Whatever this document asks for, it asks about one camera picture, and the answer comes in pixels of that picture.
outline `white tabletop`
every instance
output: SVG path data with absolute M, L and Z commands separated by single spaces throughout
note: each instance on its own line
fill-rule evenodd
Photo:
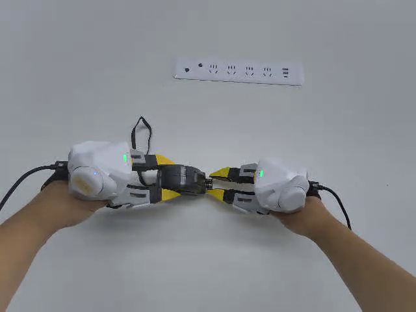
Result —
M 85 140 L 127 140 L 210 173 L 276 156 L 335 189 L 354 231 L 416 273 L 411 1 L 0 2 L 0 190 Z M 301 61 L 301 88 L 177 81 L 174 60 Z M 0 220 L 38 192 L 16 191 Z M 342 220 L 336 202 L 323 196 Z M 10 312 L 357 311 L 323 253 L 212 198 L 102 209 L 55 235 Z

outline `white device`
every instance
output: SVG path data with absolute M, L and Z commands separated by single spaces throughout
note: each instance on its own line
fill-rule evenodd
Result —
M 277 159 L 259 161 L 254 193 L 260 205 L 271 211 L 293 213 L 305 205 L 309 190 L 307 172 L 296 172 Z
M 125 190 L 132 176 L 127 142 L 83 142 L 68 156 L 70 192 L 82 200 L 111 200 Z

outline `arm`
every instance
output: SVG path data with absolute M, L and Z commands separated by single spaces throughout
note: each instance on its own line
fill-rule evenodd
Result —
M 363 311 L 416 311 L 416 278 L 338 222 L 315 197 L 294 214 L 273 213 L 327 255 Z
M 35 255 L 56 231 L 87 219 L 105 203 L 81 201 L 56 181 L 0 225 L 0 311 L 5 311 Z

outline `black cable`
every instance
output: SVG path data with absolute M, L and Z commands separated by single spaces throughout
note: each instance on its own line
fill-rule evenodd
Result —
M 133 130 L 131 131 L 131 147 L 136 150 L 136 128 L 139 125 L 140 122 L 143 122 L 143 124 L 146 126 L 146 128 L 149 129 L 149 138 L 148 138 L 148 151 L 146 152 L 146 155 L 149 154 L 149 150 L 150 150 L 150 139 L 151 139 L 151 126 L 148 123 L 148 121 L 146 119 L 144 119 L 143 116 L 140 116 L 140 118 L 138 119 L 136 125 L 133 127 Z
M 335 193 L 329 187 L 324 187 L 322 185 L 318 185 L 317 187 L 318 187 L 319 190 L 325 190 L 325 191 L 331 193 L 333 195 L 333 197 L 335 197 L 335 199 L 337 200 L 339 206 L 341 207 L 341 210 L 343 211 L 343 214 L 344 214 L 344 217 L 345 217 L 345 220 L 346 220 L 346 225 L 348 226 L 349 229 L 351 229 L 350 218 L 348 217 L 348 213 L 346 213 L 346 210 L 344 208 L 344 205 L 343 205 L 341 199 L 339 198 L 339 196 L 337 195 L 337 193 Z
M 55 164 L 51 164 L 49 166 L 41 166 L 38 168 L 34 168 L 32 170 L 29 170 L 28 172 L 26 172 L 25 174 L 23 174 L 17 181 L 16 183 L 13 184 L 13 186 L 10 188 L 10 190 L 8 190 L 8 192 L 6 193 L 5 197 L 1 200 L 0 202 L 0 210 L 3 208 L 3 206 L 5 205 L 5 203 L 7 202 L 7 200 L 9 199 L 9 197 L 13 194 L 13 192 L 17 189 L 17 187 L 20 185 L 20 183 L 23 182 L 24 179 L 26 179 L 27 177 L 29 177 L 31 174 L 34 174 L 35 172 L 41 171 L 41 170 L 56 170 L 58 168 L 57 165 Z
M 146 155 L 149 155 L 149 150 L 150 150 L 150 139 L 151 139 L 151 135 L 152 135 L 152 132 L 151 132 L 151 125 L 148 123 L 148 121 L 147 121 L 147 120 L 146 120 L 143 116 L 140 116 L 140 118 L 138 119 L 138 121 L 137 121 L 136 125 L 133 127 L 133 130 L 131 130 L 131 147 L 132 147 L 134 150 L 136 150 L 136 128 L 137 128 L 137 126 L 139 125 L 139 123 L 140 123 L 140 122 L 143 122 L 143 124 L 146 126 L 146 128 L 148 128 L 148 129 L 149 129 L 148 151 L 146 152 Z M 139 179 L 140 183 L 142 183 L 145 187 L 150 187 L 150 186 L 152 186 L 152 184 L 147 184 L 147 183 L 144 181 L 144 178 L 143 178 L 143 174 L 142 174 L 142 172 L 137 172 L 137 175 L 138 175 L 138 179 Z

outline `power strip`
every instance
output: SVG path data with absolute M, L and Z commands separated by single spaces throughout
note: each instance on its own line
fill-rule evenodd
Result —
M 302 64 L 293 62 L 260 63 L 215 59 L 179 58 L 176 79 L 265 83 L 268 85 L 302 86 Z

